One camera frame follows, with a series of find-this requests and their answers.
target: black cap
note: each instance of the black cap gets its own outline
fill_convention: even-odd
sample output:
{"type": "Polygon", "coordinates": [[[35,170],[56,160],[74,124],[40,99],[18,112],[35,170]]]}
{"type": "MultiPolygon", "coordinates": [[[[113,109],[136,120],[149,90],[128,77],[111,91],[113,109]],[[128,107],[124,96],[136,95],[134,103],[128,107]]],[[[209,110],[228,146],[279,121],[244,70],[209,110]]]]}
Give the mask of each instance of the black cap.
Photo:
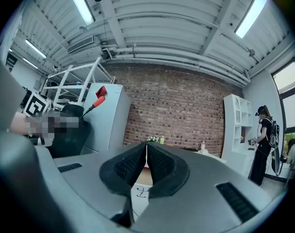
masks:
{"type": "Polygon", "coordinates": [[[261,113],[261,112],[263,112],[264,109],[265,109],[264,106],[260,106],[260,107],[258,108],[257,113],[255,113],[255,115],[258,116],[259,114],[263,114],[263,113],[261,113]]]}

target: black shirt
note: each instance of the black shirt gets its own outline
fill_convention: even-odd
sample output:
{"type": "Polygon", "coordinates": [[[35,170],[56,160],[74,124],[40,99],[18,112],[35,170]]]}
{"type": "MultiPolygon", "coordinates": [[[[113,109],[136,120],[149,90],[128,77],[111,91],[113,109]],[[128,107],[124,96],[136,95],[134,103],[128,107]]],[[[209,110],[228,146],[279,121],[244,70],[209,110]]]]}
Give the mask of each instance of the black shirt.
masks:
{"type": "MultiPolygon", "coordinates": [[[[267,139],[269,139],[270,137],[270,131],[272,129],[272,120],[269,117],[265,117],[263,118],[263,120],[261,121],[262,127],[261,127],[261,133],[262,133],[262,128],[265,127],[266,130],[266,135],[267,135],[267,139]]],[[[261,144],[266,144],[268,143],[266,137],[261,141],[261,144]]]]}

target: red brick wall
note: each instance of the red brick wall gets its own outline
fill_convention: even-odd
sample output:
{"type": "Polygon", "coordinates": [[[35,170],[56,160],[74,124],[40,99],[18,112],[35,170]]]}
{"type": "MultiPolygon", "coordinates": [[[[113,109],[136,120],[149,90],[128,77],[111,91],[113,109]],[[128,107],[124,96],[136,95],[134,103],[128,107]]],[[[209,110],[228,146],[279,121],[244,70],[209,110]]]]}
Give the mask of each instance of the red brick wall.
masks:
{"type": "Polygon", "coordinates": [[[219,156],[224,137],[223,97],[242,90],[210,75],[154,65],[106,67],[125,86],[131,109],[124,144],[165,136],[165,143],[219,156]]]}

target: air vent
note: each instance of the air vent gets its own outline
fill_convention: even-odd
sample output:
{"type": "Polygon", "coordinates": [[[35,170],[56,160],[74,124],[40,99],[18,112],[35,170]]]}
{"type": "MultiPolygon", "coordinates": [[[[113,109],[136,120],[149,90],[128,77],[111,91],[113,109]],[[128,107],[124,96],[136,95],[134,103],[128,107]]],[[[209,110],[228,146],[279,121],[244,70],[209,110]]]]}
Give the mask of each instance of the air vent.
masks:
{"type": "Polygon", "coordinates": [[[258,213],[254,206],[231,183],[219,184],[216,188],[243,223],[258,213]]]}
{"type": "Polygon", "coordinates": [[[84,39],[83,41],[80,41],[80,42],[74,44],[73,46],[69,47],[67,49],[67,51],[68,51],[68,53],[71,53],[71,52],[73,52],[73,51],[75,51],[77,49],[80,49],[80,48],[82,48],[84,46],[92,44],[93,42],[94,42],[94,37],[93,36],[88,37],[88,38],[84,39]]]}
{"type": "Polygon", "coordinates": [[[73,163],[73,164],[66,165],[66,166],[60,166],[60,167],[58,167],[58,170],[61,173],[64,173],[64,172],[68,172],[68,171],[77,169],[79,167],[82,167],[82,165],[80,163],[73,163]]]}

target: ceiling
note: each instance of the ceiling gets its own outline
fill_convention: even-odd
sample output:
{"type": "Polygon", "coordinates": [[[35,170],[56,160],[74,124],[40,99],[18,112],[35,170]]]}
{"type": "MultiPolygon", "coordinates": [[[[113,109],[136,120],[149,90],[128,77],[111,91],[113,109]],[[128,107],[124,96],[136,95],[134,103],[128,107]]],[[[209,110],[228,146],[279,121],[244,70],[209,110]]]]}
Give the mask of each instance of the ceiling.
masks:
{"type": "MultiPolygon", "coordinates": [[[[132,48],[135,45],[136,48],[180,50],[205,56],[201,61],[206,65],[203,65],[204,68],[199,71],[206,71],[244,86],[250,80],[245,70],[250,72],[253,67],[261,66],[260,62],[269,54],[272,56],[273,51],[275,51],[274,56],[278,56],[279,53],[275,49],[285,42],[287,37],[291,36],[291,43],[294,41],[289,26],[271,0],[268,0],[243,39],[234,31],[252,0],[102,0],[98,3],[87,0],[87,2],[95,17],[95,22],[88,26],[72,0],[28,0],[12,49],[45,73],[52,73],[53,65],[66,68],[70,64],[88,63],[95,61],[101,54],[103,58],[109,59],[109,56],[101,51],[107,44],[117,49],[132,48]],[[93,44],[71,54],[67,53],[67,48],[89,36],[94,36],[93,44]],[[27,46],[25,39],[29,39],[48,58],[41,59],[27,46]],[[248,55],[250,50],[255,51],[253,57],[248,55]]],[[[180,60],[169,61],[171,56],[175,54],[166,56],[162,54],[156,58],[158,62],[167,65],[174,62],[181,65],[180,60]]],[[[134,58],[129,58],[129,62],[134,61],[134,58]]],[[[200,62],[198,65],[192,63],[197,58],[190,58],[191,62],[185,65],[186,67],[201,66],[200,62]]],[[[125,58],[108,60],[107,63],[122,61],[125,62],[125,58]]]]}

